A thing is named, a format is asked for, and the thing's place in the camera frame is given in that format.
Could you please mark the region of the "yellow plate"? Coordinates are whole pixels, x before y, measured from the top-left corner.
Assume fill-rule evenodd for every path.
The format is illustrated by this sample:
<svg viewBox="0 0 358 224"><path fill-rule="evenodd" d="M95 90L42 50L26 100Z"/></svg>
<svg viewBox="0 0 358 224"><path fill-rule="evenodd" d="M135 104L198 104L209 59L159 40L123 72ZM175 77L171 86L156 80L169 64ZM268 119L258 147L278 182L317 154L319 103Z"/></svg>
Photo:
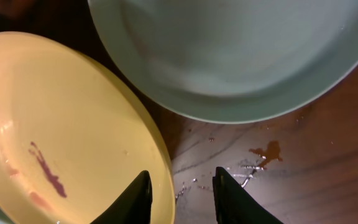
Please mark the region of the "yellow plate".
<svg viewBox="0 0 358 224"><path fill-rule="evenodd" d="M152 223L173 223L167 147L113 72L58 42L0 32L0 209L15 223L90 223L140 172Z"/></svg>

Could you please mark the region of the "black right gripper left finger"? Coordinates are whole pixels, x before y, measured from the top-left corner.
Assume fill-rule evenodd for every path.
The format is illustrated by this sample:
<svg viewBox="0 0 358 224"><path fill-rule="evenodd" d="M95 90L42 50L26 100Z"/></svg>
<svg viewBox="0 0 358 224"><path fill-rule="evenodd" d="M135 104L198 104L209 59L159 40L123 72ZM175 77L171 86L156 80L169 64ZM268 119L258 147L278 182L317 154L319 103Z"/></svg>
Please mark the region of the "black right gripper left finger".
<svg viewBox="0 0 358 224"><path fill-rule="evenodd" d="M91 224L150 224L152 181L143 170Z"/></svg>

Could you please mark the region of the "mint plate with smear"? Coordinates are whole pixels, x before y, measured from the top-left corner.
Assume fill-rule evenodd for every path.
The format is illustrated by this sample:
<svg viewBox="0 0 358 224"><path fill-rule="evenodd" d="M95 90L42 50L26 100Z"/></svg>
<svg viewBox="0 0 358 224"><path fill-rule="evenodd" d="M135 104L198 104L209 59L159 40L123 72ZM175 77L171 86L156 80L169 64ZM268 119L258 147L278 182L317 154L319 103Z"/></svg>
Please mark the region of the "mint plate with smear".
<svg viewBox="0 0 358 224"><path fill-rule="evenodd" d="M164 108L242 124L296 110L358 65L358 0L92 0L121 73Z"/></svg>

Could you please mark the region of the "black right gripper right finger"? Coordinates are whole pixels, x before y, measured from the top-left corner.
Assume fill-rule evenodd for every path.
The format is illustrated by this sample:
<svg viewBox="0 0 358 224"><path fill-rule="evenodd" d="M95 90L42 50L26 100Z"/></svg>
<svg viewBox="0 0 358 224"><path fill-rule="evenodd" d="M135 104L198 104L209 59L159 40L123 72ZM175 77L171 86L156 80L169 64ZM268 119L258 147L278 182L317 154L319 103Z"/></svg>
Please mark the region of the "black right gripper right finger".
<svg viewBox="0 0 358 224"><path fill-rule="evenodd" d="M222 167L216 168L213 192L218 224L282 224Z"/></svg>

